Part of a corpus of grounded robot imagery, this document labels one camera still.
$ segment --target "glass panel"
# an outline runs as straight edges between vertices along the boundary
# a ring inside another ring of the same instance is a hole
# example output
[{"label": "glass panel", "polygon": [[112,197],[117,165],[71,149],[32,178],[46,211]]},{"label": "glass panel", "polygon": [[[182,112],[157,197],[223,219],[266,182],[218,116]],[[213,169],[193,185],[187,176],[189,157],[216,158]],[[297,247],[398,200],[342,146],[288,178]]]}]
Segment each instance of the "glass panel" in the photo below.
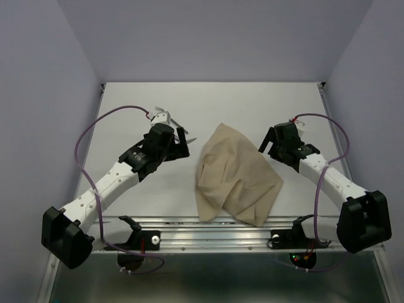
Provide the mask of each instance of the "glass panel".
[{"label": "glass panel", "polygon": [[[316,268],[344,253],[318,253]],[[177,254],[156,273],[120,273],[116,254],[92,254],[75,270],[60,265],[50,302],[387,302],[373,252],[345,258],[326,273],[280,264],[288,254]],[[144,269],[156,263],[151,261]]]}]

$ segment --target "beige cloth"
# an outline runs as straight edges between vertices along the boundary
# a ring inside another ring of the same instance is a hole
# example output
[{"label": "beige cloth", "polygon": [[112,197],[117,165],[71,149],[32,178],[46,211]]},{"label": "beige cloth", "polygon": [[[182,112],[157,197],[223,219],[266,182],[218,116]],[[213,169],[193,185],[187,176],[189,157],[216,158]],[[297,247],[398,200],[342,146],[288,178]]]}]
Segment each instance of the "beige cloth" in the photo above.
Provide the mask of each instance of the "beige cloth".
[{"label": "beige cloth", "polygon": [[199,219],[209,221],[224,209],[240,221],[262,226],[282,184],[258,149],[221,123],[206,142],[196,173]]}]

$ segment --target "black mount bracket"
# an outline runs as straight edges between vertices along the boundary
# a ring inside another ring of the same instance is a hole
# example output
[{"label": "black mount bracket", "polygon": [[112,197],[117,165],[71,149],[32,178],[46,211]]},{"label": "black mount bracket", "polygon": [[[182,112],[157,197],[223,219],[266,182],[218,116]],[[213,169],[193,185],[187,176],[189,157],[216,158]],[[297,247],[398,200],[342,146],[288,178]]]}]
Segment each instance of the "black mount bracket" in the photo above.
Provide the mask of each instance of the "black mount bracket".
[{"label": "black mount bracket", "polygon": [[[302,222],[313,215],[299,217],[294,220],[291,229],[273,229],[271,230],[271,239],[268,241],[268,247],[271,249],[306,249],[312,243],[313,239],[309,239],[304,235]],[[322,245],[314,241],[314,248],[322,249],[328,246]]]},{"label": "black mount bracket", "polygon": [[[120,216],[119,219],[125,221],[132,228],[133,232],[128,241],[125,243],[115,244],[117,247],[127,251],[159,251],[160,243],[154,244],[152,238],[157,236],[161,239],[161,231],[159,230],[142,230],[139,223],[135,222],[129,216]],[[113,248],[106,247],[106,251],[113,251]]]},{"label": "black mount bracket", "polygon": [[82,264],[93,249],[94,238],[86,235],[79,225],[79,221],[72,222],[53,206],[42,217],[42,245],[69,269]]}]

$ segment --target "white arm segment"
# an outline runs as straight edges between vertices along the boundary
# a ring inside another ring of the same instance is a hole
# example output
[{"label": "white arm segment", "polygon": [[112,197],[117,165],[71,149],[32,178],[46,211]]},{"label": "white arm segment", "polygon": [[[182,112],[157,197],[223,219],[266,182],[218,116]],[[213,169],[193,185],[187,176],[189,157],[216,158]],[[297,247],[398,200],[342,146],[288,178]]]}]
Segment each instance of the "white arm segment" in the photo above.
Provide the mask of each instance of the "white arm segment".
[{"label": "white arm segment", "polygon": [[[132,167],[126,163],[116,162],[96,183],[95,186],[101,196],[102,211],[105,211],[121,194],[139,183],[138,174],[133,173],[131,169]],[[80,221],[80,229],[85,234],[98,217],[95,193],[91,189],[62,208],[65,209],[63,214],[72,222]]]},{"label": "white arm segment", "polygon": [[[299,173],[317,185],[321,172],[327,165],[327,161],[322,154],[313,153],[307,156],[306,159],[300,160]],[[334,202],[339,210],[341,210],[342,204],[347,201],[348,197],[355,199],[366,194],[364,188],[353,183],[334,167],[327,169],[321,190]]]}]

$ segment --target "white table surface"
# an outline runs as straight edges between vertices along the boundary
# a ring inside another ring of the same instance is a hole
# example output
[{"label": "white table surface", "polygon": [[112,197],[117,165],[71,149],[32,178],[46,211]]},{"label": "white table surface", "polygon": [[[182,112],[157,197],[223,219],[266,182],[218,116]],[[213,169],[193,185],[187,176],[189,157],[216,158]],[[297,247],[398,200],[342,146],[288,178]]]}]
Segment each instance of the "white table surface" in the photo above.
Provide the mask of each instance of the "white table surface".
[{"label": "white table surface", "polygon": [[[163,163],[154,174],[124,193],[104,212],[107,216],[196,217],[196,166],[203,145],[221,122],[242,132],[259,147],[270,126],[300,113],[325,114],[315,83],[108,83],[98,115],[122,105],[140,105],[149,110],[163,107],[191,137],[198,139],[189,145],[189,158]],[[302,120],[306,124],[302,140],[320,149],[327,159],[336,157],[328,121],[317,117]],[[95,180],[100,179],[149,129],[150,122],[139,110],[121,110],[105,118],[95,126],[86,170]],[[292,168],[267,154],[265,157],[284,181],[270,216],[313,213],[315,185]],[[343,172],[340,163],[335,167]],[[86,179],[81,178],[78,194],[88,188]],[[319,214],[339,215],[324,194]],[[220,215],[229,216],[225,211]]]}]

